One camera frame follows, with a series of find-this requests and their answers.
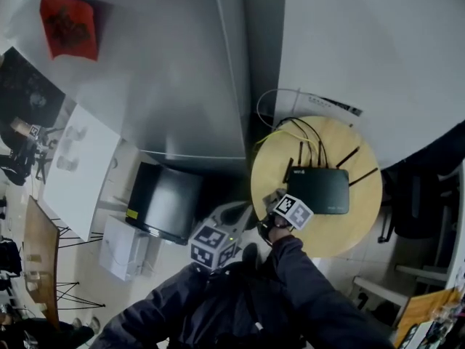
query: red envelope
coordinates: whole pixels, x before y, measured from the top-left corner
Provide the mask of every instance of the red envelope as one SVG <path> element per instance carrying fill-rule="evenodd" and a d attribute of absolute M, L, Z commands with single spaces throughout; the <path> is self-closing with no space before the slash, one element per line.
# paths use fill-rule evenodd
<path fill-rule="evenodd" d="M 80 0 L 41 0 L 41 18 L 52 58 L 59 55 L 97 60 L 94 9 Z"/>

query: white cable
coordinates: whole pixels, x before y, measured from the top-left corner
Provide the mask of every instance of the white cable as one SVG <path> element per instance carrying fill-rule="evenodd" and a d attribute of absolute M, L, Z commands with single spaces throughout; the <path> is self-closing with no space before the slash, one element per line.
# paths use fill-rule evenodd
<path fill-rule="evenodd" d="M 300 89 L 299 91 L 296 91 L 295 89 L 290 89 L 290 88 L 274 88 L 274 89 L 267 90 L 265 93 L 263 93 L 263 95 L 261 95 L 259 100 L 256 102 L 256 114 L 259 116 L 263 124 L 269 126 L 273 130 L 275 129 L 274 126 L 271 124 L 268 124 L 265 120 L 263 120 L 262 115 L 260 114 L 260 111 L 259 111 L 259 106 L 264 96 L 268 95 L 271 92 L 279 92 L 280 90 L 288 91 L 288 92 L 297 92 L 298 94 L 300 93 Z"/>
<path fill-rule="evenodd" d="M 294 104 L 292 105 L 291 116 L 294 116 L 296 112 L 297 101 L 299 100 L 300 95 L 300 88 L 297 89 L 296 99 L 294 100 Z"/>

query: sleeve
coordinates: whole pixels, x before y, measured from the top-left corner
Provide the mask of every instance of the sleeve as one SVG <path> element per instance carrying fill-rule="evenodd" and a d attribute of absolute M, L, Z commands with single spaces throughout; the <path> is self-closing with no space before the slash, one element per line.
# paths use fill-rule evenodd
<path fill-rule="evenodd" d="M 302 334 L 316 348 L 393 348 L 371 328 L 366 317 L 337 292 L 302 251 L 302 242 L 287 236 L 272 247 L 275 272 L 295 312 Z"/>
<path fill-rule="evenodd" d="M 92 349 L 157 348 L 181 326 L 186 312 L 194 309 L 208 281 L 208 272 L 196 264 L 183 268 L 114 317 L 94 341 Z"/>

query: router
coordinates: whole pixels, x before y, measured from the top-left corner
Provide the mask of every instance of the router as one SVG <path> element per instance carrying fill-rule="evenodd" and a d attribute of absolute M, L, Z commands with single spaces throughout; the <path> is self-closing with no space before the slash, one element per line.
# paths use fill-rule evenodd
<path fill-rule="evenodd" d="M 315 214 L 349 211 L 349 172 L 345 169 L 290 167 L 289 195 L 303 201 Z"/>

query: hand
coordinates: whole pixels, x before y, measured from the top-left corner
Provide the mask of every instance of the hand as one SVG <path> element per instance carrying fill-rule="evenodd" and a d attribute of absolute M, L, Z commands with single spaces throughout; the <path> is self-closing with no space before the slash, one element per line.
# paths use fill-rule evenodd
<path fill-rule="evenodd" d="M 268 239 L 271 243 L 275 243 L 276 241 L 279 241 L 281 238 L 290 235 L 291 232 L 287 228 L 273 228 L 270 230 L 270 234 L 268 234 Z"/>
<path fill-rule="evenodd" d="M 2 326 L 13 324 L 13 317 L 10 314 L 0 313 L 0 324 Z"/>

